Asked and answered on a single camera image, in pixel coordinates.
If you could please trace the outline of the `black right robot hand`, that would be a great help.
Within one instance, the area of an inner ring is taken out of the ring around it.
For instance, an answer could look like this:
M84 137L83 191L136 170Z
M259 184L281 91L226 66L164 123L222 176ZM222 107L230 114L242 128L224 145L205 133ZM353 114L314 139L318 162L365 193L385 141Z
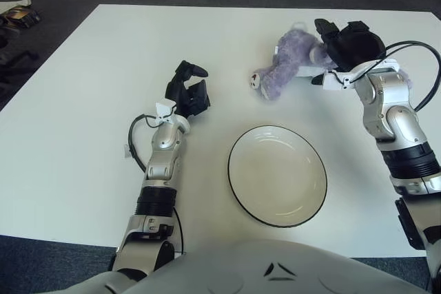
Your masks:
M341 72L353 72L363 63L374 62L354 79L355 82L363 80L386 55L381 38L362 21L351 21L343 29L326 19L315 19L314 24L329 57Z

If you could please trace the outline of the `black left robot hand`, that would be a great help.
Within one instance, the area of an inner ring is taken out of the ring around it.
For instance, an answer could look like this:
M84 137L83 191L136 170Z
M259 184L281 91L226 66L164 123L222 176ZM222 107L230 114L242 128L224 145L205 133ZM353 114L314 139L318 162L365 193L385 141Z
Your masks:
M174 77L167 84L165 91L165 98L176 103L175 113L184 118L196 116L210 107L204 79L189 87L185 87L185 82L192 76L206 78L209 74L202 67L187 61L181 61L175 70Z

